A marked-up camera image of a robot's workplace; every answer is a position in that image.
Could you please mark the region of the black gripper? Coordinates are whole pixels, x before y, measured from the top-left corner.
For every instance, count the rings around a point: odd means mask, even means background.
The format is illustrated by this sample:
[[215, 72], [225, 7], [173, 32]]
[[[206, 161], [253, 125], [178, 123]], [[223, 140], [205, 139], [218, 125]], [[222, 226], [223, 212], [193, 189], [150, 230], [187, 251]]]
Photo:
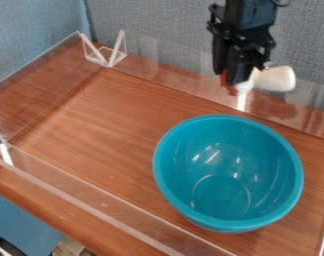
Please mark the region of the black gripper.
[[254, 68], [270, 61], [275, 41], [269, 33], [277, 7], [270, 0], [225, 0], [209, 6], [207, 30], [213, 33], [213, 70], [226, 68], [226, 82], [237, 85], [249, 80]]

